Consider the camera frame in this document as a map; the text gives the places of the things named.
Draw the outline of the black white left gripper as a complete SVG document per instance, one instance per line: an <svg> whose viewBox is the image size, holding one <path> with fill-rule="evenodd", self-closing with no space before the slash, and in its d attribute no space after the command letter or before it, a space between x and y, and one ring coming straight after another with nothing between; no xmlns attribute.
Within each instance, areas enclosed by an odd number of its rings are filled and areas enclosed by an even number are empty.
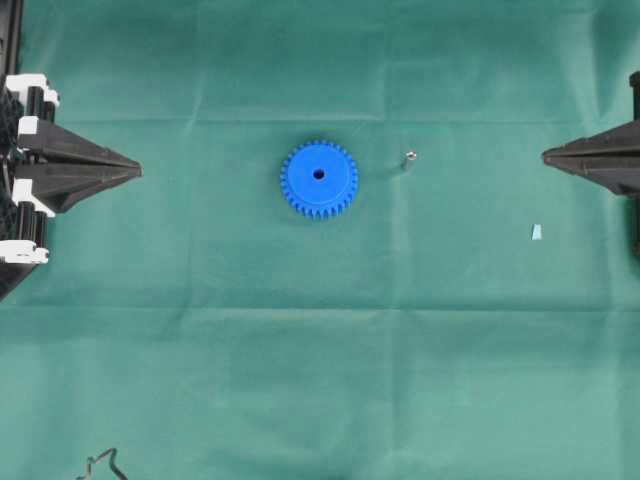
<svg viewBox="0 0 640 480"><path fill-rule="evenodd" d="M55 213L142 176L139 163L51 123L58 106L45 75L1 76L3 263L46 264L48 220ZM113 167L30 167L29 179L19 169L39 163L38 155Z"/></svg>

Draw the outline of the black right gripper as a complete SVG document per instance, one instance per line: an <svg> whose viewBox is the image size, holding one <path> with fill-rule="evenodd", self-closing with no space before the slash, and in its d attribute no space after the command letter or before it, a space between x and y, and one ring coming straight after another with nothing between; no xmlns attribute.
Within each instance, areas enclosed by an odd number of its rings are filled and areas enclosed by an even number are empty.
<svg viewBox="0 0 640 480"><path fill-rule="evenodd" d="M639 155L640 72L629 77L633 90L633 120L591 137L583 137L548 149L543 162L565 173L580 176L610 190L615 195L633 198L633 243L636 256L640 252Z"/></svg>

